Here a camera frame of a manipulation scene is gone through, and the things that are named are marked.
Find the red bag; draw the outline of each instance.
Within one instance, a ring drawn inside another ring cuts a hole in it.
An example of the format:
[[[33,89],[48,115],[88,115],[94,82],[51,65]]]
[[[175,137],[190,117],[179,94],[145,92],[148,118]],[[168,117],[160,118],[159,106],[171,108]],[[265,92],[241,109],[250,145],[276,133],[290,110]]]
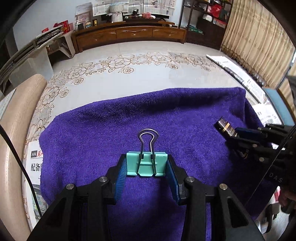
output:
[[[222,6],[220,6],[219,4],[215,4],[215,5],[212,6],[211,14],[212,14],[214,17],[218,18],[219,15],[220,15],[220,11],[221,11],[221,9],[222,9]]]

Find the white wall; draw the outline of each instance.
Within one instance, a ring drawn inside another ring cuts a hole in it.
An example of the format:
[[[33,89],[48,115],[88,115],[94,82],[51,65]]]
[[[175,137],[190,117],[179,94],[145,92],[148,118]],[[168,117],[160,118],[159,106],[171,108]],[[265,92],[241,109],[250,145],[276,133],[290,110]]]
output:
[[[80,4],[90,2],[91,0],[37,0],[30,8],[21,16],[13,27],[15,42],[17,48],[21,49],[29,41],[41,34],[45,28],[51,29],[55,23],[68,20],[69,23],[75,21],[75,7]],[[176,25],[179,23],[182,8],[182,0],[177,0],[173,16],[170,21]],[[189,8],[184,8],[183,24],[187,25],[189,17]],[[192,16],[192,25],[196,24],[196,13],[194,10]]]

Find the basket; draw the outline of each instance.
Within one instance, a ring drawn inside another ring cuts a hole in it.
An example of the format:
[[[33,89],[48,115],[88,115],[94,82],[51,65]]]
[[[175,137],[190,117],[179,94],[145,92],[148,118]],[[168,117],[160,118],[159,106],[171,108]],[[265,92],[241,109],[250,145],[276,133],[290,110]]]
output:
[[[112,23],[116,22],[122,22],[122,13],[121,12],[116,12],[112,14]]]
[[[110,4],[110,13],[114,12],[123,12],[123,3],[119,2]]]

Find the binder clip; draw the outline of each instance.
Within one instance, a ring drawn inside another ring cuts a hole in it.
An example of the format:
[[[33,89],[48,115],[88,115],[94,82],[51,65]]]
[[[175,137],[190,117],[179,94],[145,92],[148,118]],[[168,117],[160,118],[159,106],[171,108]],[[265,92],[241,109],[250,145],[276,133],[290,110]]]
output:
[[[150,135],[152,139],[150,141],[150,152],[144,152],[143,135]],[[152,129],[141,130],[138,134],[138,138],[141,141],[141,151],[129,151],[126,154],[127,162],[127,175],[142,177],[156,177],[165,176],[165,167],[168,159],[168,155],[165,152],[155,152],[154,143],[156,142],[159,134]]]

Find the cable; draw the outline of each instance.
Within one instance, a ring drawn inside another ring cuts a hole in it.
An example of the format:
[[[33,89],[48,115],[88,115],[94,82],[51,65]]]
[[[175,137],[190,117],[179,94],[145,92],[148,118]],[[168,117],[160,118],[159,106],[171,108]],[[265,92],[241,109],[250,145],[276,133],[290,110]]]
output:
[[[36,204],[36,207],[38,209],[38,212],[39,212],[39,215],[40,217],[42,217],[42,213],[41,213],[41,210],[40,210],[40,207],[39,207],[39,203],[38,203],[38,200],[37,200],[37,197],[36,197],[36,194],[35,194],[35,191],[34,191],[34,188],[33,188],[33,185],[32,185],[32,182],[29,178],[29,175],[28,173],[26,172],[26,169],[24,168],[18,154],[17,154],[17,151],[15,150],[15,147],[13,146],[10,138],[8,137],[8,135],[6,134],[5,130],[3,129],[3,127],[0,125],[0,134],[1,136],[3,137],[3,139],[5,140],[5,142],[7,143],[8,147],[10,148],[11,152],[13,153],[18,165],[20,166],[23,174],[25,175],[28,183],[29,183],[29,186],[30,186],[30,189],[31,189],[31,192],[32,192],[32,195],[33,195],[33,198],[34,198],[34,201],[35,201],[35,204]]]
[[[269,166],[269,168],[267,169],[266,173],[264,174],[264,176],[262,177],[261,181],[259,182],[259,184],[257,185],[257,187],[255,188],[255,190],[253,191],[252,195],[250,196],[250,198],[248,199],[248,201],[246,202],[246,204],[250,201],[250,199],[252,198],[252,196],[254,195],[254,193],[256,192],[257,188],[259,187],[260,183],[263,181],[264,177],[266,176],[266,174],[268,173],[269,169],[271,168],[271,166],[273,165],[274,161],[276,160],[276,158],[278,157],[278,155],[280,154],[281,150],[284,148],[284,146],[287,144],[288,140],[293,136],[293,134],[296,131],[296,125],[294,125],[292,127],[292,129],[289,131],[289,133],[286,135],[286,137],[282,140],[281,144],[278,146],[278,148],[276,149],[276,152],[273,155],[273,158],[271,159],[271,164]]]

